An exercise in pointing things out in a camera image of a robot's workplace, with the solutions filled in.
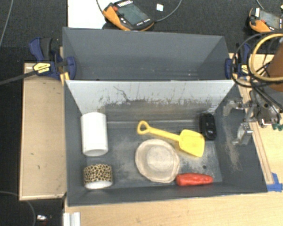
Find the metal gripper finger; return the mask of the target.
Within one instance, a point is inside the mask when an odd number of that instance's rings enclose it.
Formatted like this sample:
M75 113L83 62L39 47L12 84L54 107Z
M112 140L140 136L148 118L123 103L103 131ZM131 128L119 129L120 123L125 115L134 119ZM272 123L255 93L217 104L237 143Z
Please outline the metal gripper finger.
M223 107L223 116L228 116L233 109L243 110L243 102L241 100L228 100Z
M253 130L248 123L241 123L238 127L236 138L232 141L233 145L247 145L252 137Z

